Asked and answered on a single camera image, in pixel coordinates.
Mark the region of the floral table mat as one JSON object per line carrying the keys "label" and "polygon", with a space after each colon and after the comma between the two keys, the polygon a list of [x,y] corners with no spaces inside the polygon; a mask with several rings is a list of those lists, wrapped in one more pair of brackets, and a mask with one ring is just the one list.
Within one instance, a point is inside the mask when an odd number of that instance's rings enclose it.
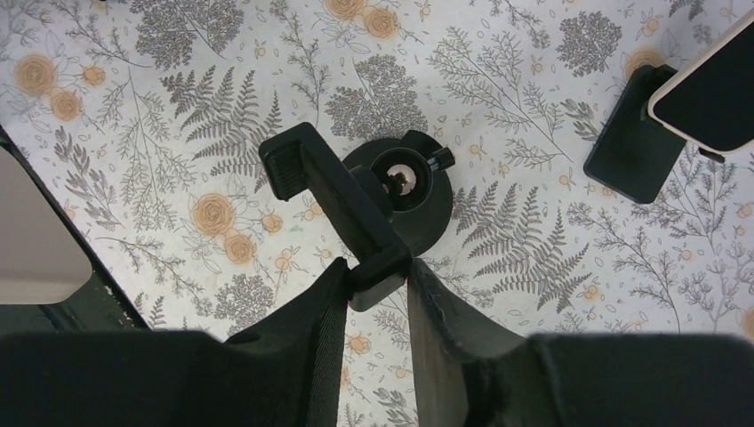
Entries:
{"label": "floral table mat", "polygon": [[238,332],[346,248],[254,149],[411,126],[460,201],[426,255],[517,332],[753,336],[753,173],[686,148],[647,207],[575,165],[630,72],[749,1],[4,1],[1,121],[156,328]]}

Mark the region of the black folding phone stand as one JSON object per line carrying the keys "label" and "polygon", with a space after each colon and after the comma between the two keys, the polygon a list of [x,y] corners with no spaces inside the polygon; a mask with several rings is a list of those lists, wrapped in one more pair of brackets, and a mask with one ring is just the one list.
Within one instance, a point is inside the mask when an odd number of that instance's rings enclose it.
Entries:
{"label": "black folding phone stand", "polygon": [[644,65],[630,77],[583,166],[585,174],[639,204],[655,201],[687,140],[648,115],[648,101],[677,71]]}

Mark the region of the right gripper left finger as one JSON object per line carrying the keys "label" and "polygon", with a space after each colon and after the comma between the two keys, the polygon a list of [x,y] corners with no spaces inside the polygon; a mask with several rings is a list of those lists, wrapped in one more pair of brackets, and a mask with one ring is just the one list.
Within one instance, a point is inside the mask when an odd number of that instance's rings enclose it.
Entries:
{"label": "right gripper left finger", "polygon": [[4,426],[334,426],[349,268],[332,262],[262,321],[198,330],[11,334]]}

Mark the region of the small black phone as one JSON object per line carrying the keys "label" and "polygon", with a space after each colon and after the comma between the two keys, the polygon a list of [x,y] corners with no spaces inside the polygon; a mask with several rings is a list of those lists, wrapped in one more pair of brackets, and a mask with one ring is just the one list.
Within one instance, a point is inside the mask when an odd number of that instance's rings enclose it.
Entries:
{"label": "small black phone", "polygon": [[748,11],[648,101],[665,129],[718,154],[753,142],[753,11]]}

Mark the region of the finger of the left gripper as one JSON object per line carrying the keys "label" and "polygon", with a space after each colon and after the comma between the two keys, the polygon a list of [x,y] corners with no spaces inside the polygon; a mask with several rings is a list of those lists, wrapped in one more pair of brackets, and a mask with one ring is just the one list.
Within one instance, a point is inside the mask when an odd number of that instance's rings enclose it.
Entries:
{"label": "finger of the left gripper", "polygon": [[22,155],[20,148],[5,130],[1,131],[1,147],[20,164],[55,212],[58,222],[76,241],[88,258],[91,275],[83,286],[63,302],[42,305],[1,306],[1,335],[26,332],[148,330],[149,326],[134,304],[86,243],[84,235],[64,213],[42,179]]}

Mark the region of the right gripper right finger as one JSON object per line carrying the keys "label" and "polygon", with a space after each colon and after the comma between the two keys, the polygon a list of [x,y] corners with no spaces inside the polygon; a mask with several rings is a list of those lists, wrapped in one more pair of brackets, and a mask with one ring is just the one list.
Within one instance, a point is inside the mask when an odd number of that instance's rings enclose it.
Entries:
{"label": "right gripper right finger", "polygon": [[750,426],[753,347],[725,334],[521,336],[421,260],[407,279],[422,426]]}

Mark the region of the black round-base stand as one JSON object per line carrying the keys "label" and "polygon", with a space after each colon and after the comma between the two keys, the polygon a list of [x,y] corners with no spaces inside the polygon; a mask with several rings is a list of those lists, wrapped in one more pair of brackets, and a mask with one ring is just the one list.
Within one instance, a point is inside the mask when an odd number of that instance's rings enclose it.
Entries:
{"label": "black round-base stand", "polygon": [[428,134],[369,141],[339,158],[304,122],[259,146],[276,198],[311,192],[357,259],[349,305],[366,311],[401,287],[413,258],[445,234],[453,210],[453,152]]}

